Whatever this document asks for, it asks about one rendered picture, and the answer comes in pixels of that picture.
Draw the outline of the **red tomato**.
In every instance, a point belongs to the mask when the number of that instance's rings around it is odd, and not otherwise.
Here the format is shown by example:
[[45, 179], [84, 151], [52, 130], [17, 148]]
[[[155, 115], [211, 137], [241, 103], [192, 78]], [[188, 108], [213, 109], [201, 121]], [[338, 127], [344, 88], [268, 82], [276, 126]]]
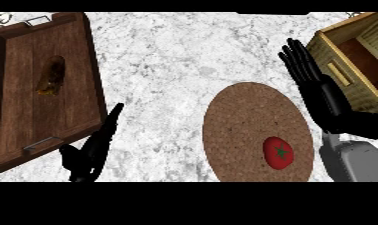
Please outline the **red tomato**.
[[275, 170], [285, 169], [294, 162], [294, 150], [279, 137], [269, 137], [263, 143], [265, 160]]

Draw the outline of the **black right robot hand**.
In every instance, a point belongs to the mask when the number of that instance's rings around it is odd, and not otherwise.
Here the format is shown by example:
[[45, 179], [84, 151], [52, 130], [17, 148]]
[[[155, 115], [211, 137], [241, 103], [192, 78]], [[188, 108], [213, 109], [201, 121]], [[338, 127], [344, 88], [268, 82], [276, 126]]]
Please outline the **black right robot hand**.
[[322, 130], [378, 140], [378, 113], [352, 109], [334, 79], [322, 73], [302, 42], [288, 38], [278, 56], [299, 86], [310, 117]]

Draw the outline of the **brown wooden tray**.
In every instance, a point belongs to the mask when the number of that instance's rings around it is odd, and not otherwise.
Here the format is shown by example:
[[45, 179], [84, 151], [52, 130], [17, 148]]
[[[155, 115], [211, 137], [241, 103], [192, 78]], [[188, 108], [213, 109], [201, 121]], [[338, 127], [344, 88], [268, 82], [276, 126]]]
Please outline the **brown wooden tray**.
[[107, 115], [86, 14], [0, 28], [0, 173], [89, 136]]

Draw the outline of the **brown pastry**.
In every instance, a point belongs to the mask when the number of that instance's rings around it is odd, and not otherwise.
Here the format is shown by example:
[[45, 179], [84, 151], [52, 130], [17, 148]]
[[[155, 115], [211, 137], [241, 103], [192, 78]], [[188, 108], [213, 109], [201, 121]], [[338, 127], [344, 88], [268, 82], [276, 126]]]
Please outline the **brown pastry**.
[[65, 78], [65, 59], [62, 56], [53, 56], [49, 58], [40, 75], [36, 91], [40, 95], [59, 94], [61, 87], [64, 85]]

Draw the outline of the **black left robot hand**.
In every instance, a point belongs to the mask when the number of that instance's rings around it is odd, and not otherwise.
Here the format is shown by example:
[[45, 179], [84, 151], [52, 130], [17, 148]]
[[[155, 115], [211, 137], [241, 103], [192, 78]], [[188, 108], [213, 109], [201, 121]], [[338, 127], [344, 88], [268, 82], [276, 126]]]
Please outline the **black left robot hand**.
[[62, 166], [71, 172], [71, 182], [95, 182], [99, 178], [123, 108], [124, 104], [118, 103], [107, 116], [101, 129], [92, 134], [80, 149], [70, 144], [59, 147]]

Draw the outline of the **round brown placemat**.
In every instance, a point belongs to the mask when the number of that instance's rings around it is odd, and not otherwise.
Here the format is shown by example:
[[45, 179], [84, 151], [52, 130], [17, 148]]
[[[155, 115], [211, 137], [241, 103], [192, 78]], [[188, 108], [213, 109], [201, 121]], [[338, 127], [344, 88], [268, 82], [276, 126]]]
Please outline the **round brown placemat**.
[[[271, 146], [287, 167], [275, 169], [265, 158]], [[302, 112], [288, 97], [265, 84], [244, 82], [216, 95], [204, 116], [203, 142], [207, 160], [223, 182], [306, 181], [313, 170], [313, 138]]]

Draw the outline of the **tan wooden basket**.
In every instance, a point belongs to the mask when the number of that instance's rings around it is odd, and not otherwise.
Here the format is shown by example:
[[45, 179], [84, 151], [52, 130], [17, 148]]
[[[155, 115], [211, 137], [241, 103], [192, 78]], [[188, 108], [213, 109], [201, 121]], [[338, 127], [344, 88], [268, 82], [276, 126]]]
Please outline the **tan wooden basket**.
[[321, 29], [307, 50], [353, 110], [378, 113], [378, 12], [365, 12]]

